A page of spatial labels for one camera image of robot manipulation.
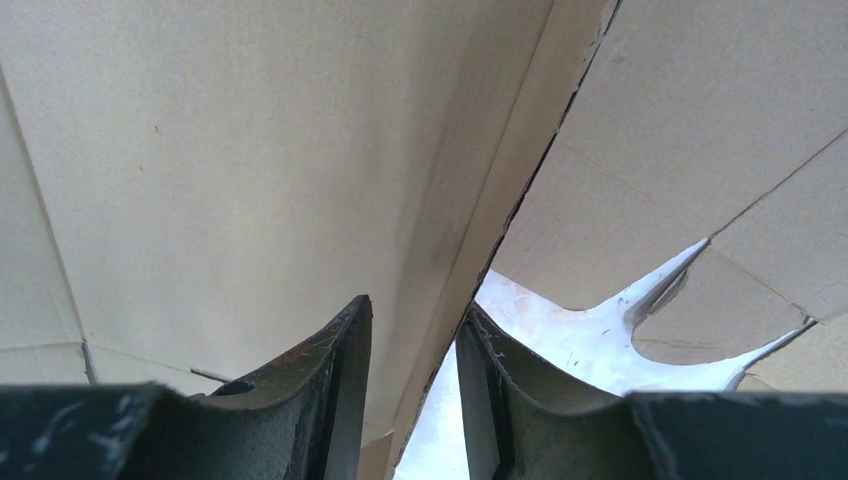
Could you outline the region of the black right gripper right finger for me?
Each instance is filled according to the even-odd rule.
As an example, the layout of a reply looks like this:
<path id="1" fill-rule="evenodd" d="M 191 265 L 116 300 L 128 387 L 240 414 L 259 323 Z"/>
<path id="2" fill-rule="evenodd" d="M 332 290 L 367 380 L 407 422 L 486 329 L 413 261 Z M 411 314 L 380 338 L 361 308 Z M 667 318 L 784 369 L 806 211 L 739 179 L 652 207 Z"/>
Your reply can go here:
<path id="1" fill-rule="evenodd" d="M 843 479 L 847 398 L 604 392 L 510 337 L 478 306 L 456 357 L 473 479 Z"/>

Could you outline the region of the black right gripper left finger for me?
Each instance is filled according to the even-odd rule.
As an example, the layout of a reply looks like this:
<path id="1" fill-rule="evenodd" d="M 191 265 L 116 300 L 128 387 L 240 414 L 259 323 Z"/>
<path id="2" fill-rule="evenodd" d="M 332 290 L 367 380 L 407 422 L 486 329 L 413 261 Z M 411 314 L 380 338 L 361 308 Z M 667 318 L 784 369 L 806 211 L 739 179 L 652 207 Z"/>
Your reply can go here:
<path id="1" fill-rule="evenodd" d="M 153 382 L 5 385 L 5 479 L 353 479 L 372 303 L 213 393 Z"/>

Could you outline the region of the large cardboard box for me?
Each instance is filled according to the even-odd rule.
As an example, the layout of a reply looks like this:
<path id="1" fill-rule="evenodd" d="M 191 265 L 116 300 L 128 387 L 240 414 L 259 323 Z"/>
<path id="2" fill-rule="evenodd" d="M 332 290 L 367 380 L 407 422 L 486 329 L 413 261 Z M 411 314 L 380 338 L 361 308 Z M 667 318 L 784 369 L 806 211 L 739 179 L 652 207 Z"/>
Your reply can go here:
<path id="1" fill-rule="evenodd" d="M 367 294 L 390 476 L 614 8 L 3 2 L 2 381 L 209 391 Z"/>

